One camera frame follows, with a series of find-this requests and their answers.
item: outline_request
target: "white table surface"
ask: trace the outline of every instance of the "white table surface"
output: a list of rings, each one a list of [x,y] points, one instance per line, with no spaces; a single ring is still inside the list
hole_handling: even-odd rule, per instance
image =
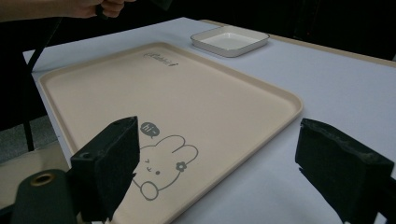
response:
[[[216,27],[180,18],[50,47],[36,63],[33,76],[37,80],[56,68],[166,42],[291,91],[304,101],[302,115],[174,223],[341,223],[294,161],[301,119],[328,123],[396,161],[396,68],[271,38],[264,47],[237,58],[192,45],[191,35]],[[24,53],[27,61],[32,53]],[[48,113],[65,147],[60,128]],[[384,220],[378,216],[375,223]]]

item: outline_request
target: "small white dish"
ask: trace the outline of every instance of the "small white dish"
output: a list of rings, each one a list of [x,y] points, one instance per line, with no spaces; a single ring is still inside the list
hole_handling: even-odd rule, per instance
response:
[[[267,43],[268,34],[236,26],[221,26],[191,36],[192,44],[218,55],[233,58]]]

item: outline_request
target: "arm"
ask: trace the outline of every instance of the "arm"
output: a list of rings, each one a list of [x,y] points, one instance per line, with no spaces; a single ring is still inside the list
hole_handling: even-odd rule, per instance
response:
[[[0,0],[0,22],[32,20],[49,17],[89,18],[101,4],[103,14],[115,18],[124,2],[134,0]]]

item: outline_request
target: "dark floor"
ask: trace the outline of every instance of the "dark floor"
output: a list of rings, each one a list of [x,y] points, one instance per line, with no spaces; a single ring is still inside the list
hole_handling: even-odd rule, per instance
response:
[[[30,122],[35,148],[57,141],[48,116]],[[0,132],[0,163],[11,160],[27,152],[23,125]]]

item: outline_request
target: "tray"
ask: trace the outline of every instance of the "tray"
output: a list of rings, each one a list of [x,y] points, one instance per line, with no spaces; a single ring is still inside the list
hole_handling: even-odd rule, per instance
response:
[[[291,92],[165,43],[55,70],[38,84],[65,155],[138,116],[141,161],[112,223],[172,221],[303,109]]]
[[[262,47],[268,38],[268,34],[231,25],[191,36],[195,47],[229,58]]]

